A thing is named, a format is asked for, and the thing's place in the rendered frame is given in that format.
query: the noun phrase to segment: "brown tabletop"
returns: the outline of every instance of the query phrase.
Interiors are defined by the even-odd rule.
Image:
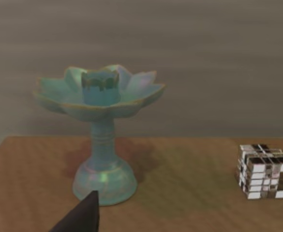
[[[128,201],[101,207],[101,232],[283,232],[283,199],[246,200],[233,176],[239,144],[283,139],[118,138],[139,182]],[[0,145],[0,232],[46,232],[78,200],[83,137],[9,137]]]

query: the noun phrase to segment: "gray background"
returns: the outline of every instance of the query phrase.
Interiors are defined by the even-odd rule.
[[[119,136],[283,136],[283,0],[0,0],[0,141],[88,134],[35,78],[113,63],[168,84]]]

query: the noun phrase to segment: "cube face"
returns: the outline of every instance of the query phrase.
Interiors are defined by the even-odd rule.
[[[236,178],[247,199],[282,199],[282,150],[265,144],[240,145]]]

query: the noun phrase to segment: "turquoise ceramic candlestick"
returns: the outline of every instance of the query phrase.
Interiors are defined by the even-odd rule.
[[[68,68],[64,79],[40,78],[37,102],[47,110],[91,122],[91,156],[80,165],[73,183],[82,200],[99,192],[100,205],[130,198],[137,181],[129,164],[115,152],[115,118],[132,117],[155,102],[165,85],[154,84],[156,72],[131,74],[120,65],[90,71]]]

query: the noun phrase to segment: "domed base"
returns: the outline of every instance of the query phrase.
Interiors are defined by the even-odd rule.
[[[112,170],[95,171],[84,162],[78,169],[73,183],[73,193],[83,200],[97,190],[99,205],[114,205],[129,199],[137,190],[137,181],[127,162],[120,159]]]

